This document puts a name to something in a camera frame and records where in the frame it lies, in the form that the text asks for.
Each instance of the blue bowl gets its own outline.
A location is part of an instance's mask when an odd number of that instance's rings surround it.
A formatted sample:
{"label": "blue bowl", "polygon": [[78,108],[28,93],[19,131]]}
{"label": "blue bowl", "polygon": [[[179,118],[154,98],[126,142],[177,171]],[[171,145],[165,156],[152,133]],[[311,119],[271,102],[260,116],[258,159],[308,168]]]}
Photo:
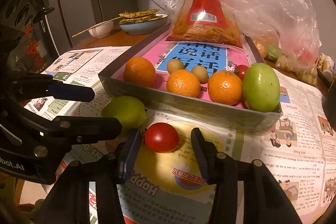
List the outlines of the blue bowl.
{"label": "blue bowl", "polygon": [[131,35],[149,34],[161,28],[168,22],[167,14],[156,14],[156,16],[159,18],[151,21],[125,24],[119,23],[119,25],[122,30]]}

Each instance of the newspaper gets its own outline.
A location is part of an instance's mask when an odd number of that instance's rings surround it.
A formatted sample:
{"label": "newspaper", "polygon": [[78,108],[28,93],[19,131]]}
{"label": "newspaper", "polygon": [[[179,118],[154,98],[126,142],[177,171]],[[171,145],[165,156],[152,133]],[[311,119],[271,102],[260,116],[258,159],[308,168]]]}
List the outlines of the newspaper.
{"label": "newspaper", "polygon": [[[106,60],[106,66],[113,59],[109,54],[115,56],[123,51],[114,49],[116,51],[113,53],[109,52],[111,48],[85,50],[89,51],[87,54],[91,57],[90,60],[83,57],[80,68],[76,63],[71,64],[75,60],[69,62],[68,59],[76,58],[83,51],[78,51],[76,56],[76,51],[68,52],[46,71],[53,73],[57,79],[70,74],[63,79],[66,83],[91,86],[96,92],[91,103],[70,104],[46,98],[42,107],[36,106],[39,99],[31,102],[27,108],[50,118],[56,115],[98,117],[109,100],[96,78],[96,73],[104,66],[104,62],[99,65],[98,60]],[[326,210],[336,192],[336,135],[324,115],[322,94],[312,86],[278,71],[276,73],[281,85],[283,116],[264,136],[235,132],[148,109],[148,120],[142,128],[156,122],[170,123],[180,134],[180,146],[172,153],[158,154],[142,144],[131,178],[125,185],[118,185],[126,223],[204,224],[208,221],[215,186],[208,185],[198,169],[190,143],[190,132],[194,127],[199,127],[207,140],[235,160],[251,162],[261,159],[283,188],[302,222],[314,222]],[[82,163],[96,161],[104,154],[113,152],[122,141],[124,139],[120,137],[96,144],[74,145],[60,164],[57,176],[72,160]],[[89,203],[90,223],[96,224],[93,182],[90,182]],[[243,189],[239,183],[237,223],[243,222],[243,204]]]}

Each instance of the chopsticks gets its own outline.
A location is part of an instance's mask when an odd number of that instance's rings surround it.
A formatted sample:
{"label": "chopsticks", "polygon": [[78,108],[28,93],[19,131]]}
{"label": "chopsticks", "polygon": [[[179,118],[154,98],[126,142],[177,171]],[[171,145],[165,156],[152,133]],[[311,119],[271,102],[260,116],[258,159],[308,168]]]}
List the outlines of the chopsticks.
{"label": "chopsticks", "polygon": [[102,26],[102,25],[104,25],[104,24],[106,24],[106,23],[109,23],[109,22],[111,22],[111,21],[114,21],[114,20],[117,20],[117,19],[120,19],[120,18],[122,18],[122,17],[116,17],[116,18],[110,19],[110,20],[108,20],[108,21],[104,21],[104,22],[101,22],[101,23],[99,23],[99,24],[93,25],[93,26],[91,26],[90,28],[85,29],[84,31],[81,31],[81,32],[79,32],[79,33],[74,34],[74,35],[72,36],[72,38],[77,37],[77,36],[79,36],[80,34],[87,32],[88,30],[91,30],[91,29],[93,29],[93,28]]}

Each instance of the stack of flatbread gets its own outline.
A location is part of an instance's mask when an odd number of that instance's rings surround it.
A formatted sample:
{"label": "stack of flatbread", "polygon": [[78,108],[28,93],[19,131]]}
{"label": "stack of flatbread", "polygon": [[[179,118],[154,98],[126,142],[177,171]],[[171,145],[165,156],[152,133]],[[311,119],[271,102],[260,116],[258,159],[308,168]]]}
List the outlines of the stack of flatbread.
{"label": "stack of flatbread", "polygon": [[159,18],[158,16],[156,16],[156,12],[158,11],[159,9],[151,9],[142,12],[121,13],[119,14],[119,16],[122,16],[123,19],[119,22],[119,24],[138,23],[155,20]]}

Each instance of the wooden table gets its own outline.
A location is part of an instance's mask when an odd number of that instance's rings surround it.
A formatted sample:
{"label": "wooden table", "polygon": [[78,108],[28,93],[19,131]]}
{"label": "wooden table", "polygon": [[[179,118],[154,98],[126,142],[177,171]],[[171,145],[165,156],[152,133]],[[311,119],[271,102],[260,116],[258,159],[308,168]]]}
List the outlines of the wooden table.
{"label": "wooden table", "polygon": [[[112,30],[111,34],[108,37],[104,37],[101,39],[96,39],[93,37],[88,37],[86,39],[81,40],[73,49],[79,50],[82,48],[94,48],[94,47],[106,47],[106,46],[133,46],[137,44],[140,40],[147,37],[148,34],[143,35],[129,35],[125,31],[116,27]],[[266,63],[274,68],[275,63],[272,63],[266,60]],[[287,75],[291,78],[299,80],[293,72],[287,72],[283,70],[279,70],[284,75]],[[328,92],[328,88],[323,83],[323,81],[318,78],[317,80],[317,88],[321,91],[323,96],[325,96]]]}

